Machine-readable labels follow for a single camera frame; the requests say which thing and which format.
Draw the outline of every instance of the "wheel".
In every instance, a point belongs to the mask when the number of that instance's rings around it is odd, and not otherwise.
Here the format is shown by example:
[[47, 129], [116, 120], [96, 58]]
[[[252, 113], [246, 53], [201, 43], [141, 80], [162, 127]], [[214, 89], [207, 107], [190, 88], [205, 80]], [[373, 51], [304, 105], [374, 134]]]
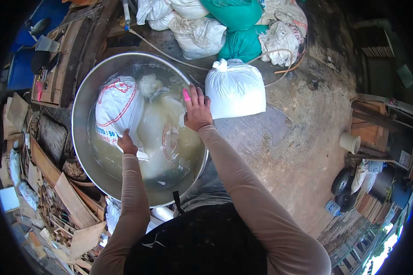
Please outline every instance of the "wheel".
[[350, 188], [352, 184], [353, 177], [351, 176], [351, 169], [344, 168], [338, 173], [332, 184], [332, 193], [334, 195], [341, 194], [347, 187]]
[[350, 194], [350, 188], [335, 197], [335, 202], [340, 206], [340, 212], [347, 212], [353, 208], [356, 196]]

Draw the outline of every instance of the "large stainless steel bowl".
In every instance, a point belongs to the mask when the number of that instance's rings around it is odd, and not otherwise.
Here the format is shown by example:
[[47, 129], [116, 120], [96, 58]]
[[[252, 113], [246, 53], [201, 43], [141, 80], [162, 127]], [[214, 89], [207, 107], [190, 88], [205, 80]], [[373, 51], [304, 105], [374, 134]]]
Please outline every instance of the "large stainless steel bowl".
[[[130, 64], [155, 64], [162, 67], [165, 64], [176, 75], [179, 75], [187, 84], [190, 80], [184, 73], [171, 62], [147, 52], [125, 52], [103, 60], [93, 68], [83, 80], [77, 91], [72, 109], [72, 139], [75, 152], [84, 171], [90, 180], [107, 195], [121, 200], [122, 182], [106, 173], [96, 162], [88, 137], [88, 119], [90, 109], [99, 89], [104, 81], [117, 73], [120, 69]], [[207, 161], [208, 151], [203, 150], [204, 155], [196, 163], [195, 170], [191, 171], [181, 182], [165, 190], [147, 190], [150, 207], [166, 206], [174, 202], [173, 191], [179, 194], [185, 193], [196, 181]]]

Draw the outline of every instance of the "pile of sacks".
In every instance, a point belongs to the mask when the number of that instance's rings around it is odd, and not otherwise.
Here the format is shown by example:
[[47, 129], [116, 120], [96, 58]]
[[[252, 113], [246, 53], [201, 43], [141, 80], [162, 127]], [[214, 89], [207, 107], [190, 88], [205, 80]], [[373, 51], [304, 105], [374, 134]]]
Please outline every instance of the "pile of sacks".
[[266, 110], [259, 70], [246, 64], [261, 57], [289, 66], [307, 35], [307, 19], [295, 0], [139, 0], [137, 24], [173, 31], [184, 58], [218, 54], [205, 80], [213, 119]]
[[219, 54], [244, 63], [262, 52], [265, 62], [289, 66], [307, 34], [307, 19], [295, 0], [139, 0], [137, 24], [172, 30], [184, 58]]

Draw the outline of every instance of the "beige sleeve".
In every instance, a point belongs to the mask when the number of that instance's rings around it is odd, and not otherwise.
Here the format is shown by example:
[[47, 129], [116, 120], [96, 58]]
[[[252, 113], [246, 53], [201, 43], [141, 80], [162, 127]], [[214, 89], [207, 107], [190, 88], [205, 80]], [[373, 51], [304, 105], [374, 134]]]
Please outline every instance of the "beige sleeve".
[[150, 207], [138, 158], [122, 156], [121, 216], [109, 242], [93, 263], [91, 275], [123, 274], [124, 262], [134, 245], [145, 235]]
[[268, 274], [330, 274], [324, 247], [298, 226], [214, 126], [199, 135], [237, 212], [267, 250]]

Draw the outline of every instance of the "plastic bottle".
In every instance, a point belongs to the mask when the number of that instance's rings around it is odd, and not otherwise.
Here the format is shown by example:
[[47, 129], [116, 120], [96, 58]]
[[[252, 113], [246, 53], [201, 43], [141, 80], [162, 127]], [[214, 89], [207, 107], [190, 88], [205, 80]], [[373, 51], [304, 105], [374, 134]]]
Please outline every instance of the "plastic bottle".
[[325, 209], [334, 217], [342, 215], [340, 212], [341, 207], [334, 200], [329, 200], [326, 203]]

